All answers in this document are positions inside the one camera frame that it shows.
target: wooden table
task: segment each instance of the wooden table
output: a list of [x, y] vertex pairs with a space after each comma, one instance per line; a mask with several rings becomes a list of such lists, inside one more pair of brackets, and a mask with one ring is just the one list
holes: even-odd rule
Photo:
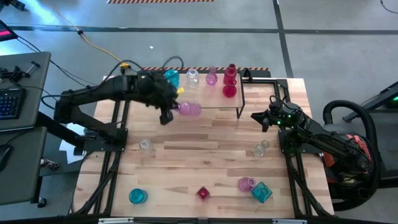
[[[303, 79], [288, 79], [292, 102], [311, 116]], [[112, 207], [113, 217], [223, 217], [223, 218], [293, 218], [289, 180], [284, 156], [280, 153], [277, 127], [261, 132], [261, 125], [251, 113], [269, 106], [272, 85], [244, 85], [246, 106], [241, 119], [233, 108], [205, 109], [198, 117], [180, 116], [166, 125], [159, 124], [160, 111], [132, 102], [127, 128], [129, 138], [122, 154]], [[110, 122], [112, 101], [97, 104], [95, 118]], [[155, 151], [145, 154], [139, 141], [149, 138]], [[264, 157], [254, 157], [251, 149], [268, 140]], [[98, 185], [103, 152], [92, 153], [83, 163], [75, 191], [79, 209]], [[333, 213], [323, 165], [312, 154], [303, 155], [307, 184], [326, 211]], [[273, 192], [259, 203], [250, 193], [237, 188], [241, 177], [263, 181]], [[195, 193], [205, 186], [210, 198], [202, 202]], [[133, 205], [129, 192], [145, 189], [145, 204]], [[297, 186], [300, 208], [303, 197]], [[107, 194], [105, 190], [102, 208]]]

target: gray floor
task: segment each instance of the gray floor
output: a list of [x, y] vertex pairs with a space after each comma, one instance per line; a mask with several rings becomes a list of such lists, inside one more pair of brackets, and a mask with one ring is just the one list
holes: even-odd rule
[[[255, 28], [276, 29], [272, 0], [216, 0], [191, 4], [107, 5], [105, 0], [54, 0], [53, 5], [78, 26], [169, 27], [169, 28]], [[398, 11], [398, 2], [384, 0]], [[5, 7], [0, 19], [9, 25], [67, 25], [40, 1], [30, 0], [28, 12]], [[279, 0], [285, 29], [396, 30], [398, 15], [385, 11], [378, 0]], [[111, 57], [91, 48], [74, 32], [17, 31], [52, 60], [75, 75], [99, 82], [116, 64]], [[269, 67], [273, 77], [286, 77], [278, 34], [85, 32], [88, 38], [118, 57], [142, 66], [159, 67], [172, 55], [180, 55], [187, 66]], [[331, 100], [362, 103], [398, 79], [396, 35], [286, 35], [295, 78], [304, 78], [312, 114], [322, 122], [322, 109]], [[0, 55], [30, 52], [16, 40], [0, 43]], [[51, 66], [45, 89], [57, 94], [79, 88]], [[93, 114], [95, 105], [84, 111]], [[51, 110], [40, 107], [46, 114]], [[336, 122], [347, 111], [333, 113]], [[386, 166], [397, 168], [398, 132], [396, 116], [374, 116], [380, 150]], [[361, 125], [352, 127], [361, 131]], [[49, 136], [48, 150], [59, 140]], [[0, 220], [66, 214], [76, 184], [76, 174], [46, 177], [42, 195], [47, 207], [20, 203], [0, 206]], [[397, 223], [398, 190], [377, 191], [366, 204], [340, 217]]]

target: pink glass bottle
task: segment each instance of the pink glass bottle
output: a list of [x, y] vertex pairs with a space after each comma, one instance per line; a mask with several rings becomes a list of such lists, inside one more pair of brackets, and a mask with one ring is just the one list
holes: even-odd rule
[[180, 103], [178, 105], [178, 112], [180, 115], [199, 115], [201, 113], [201, 106], [198, 103]]
[[228, 83], [229, 79], [236, 79], [236, 74], [238, 73], [238, 70], [236, 69], [235, 64], [230, 64], [228, 68], [226, 68], [224, 72], [224, 84], [226, 85]]
[[256, 186], [256, 180], [254, 180], [253, 178], [243, 177], [238, 182], [238, 188], [243, 192], [251, 191], [254, 186]]
[[223, 93], [224, 96], [231, 98], [236, 95], [236, 80], [235, 79], [229, 79], [227, 82], [227, 85], [224, 86], [223, 88]]
[[209, 85], [215, 85], [218, 81], [218, 77], [216, 74], [217, 69], [215, 67], [209, 68], [209, 74], [206, 76], [206, 82]]

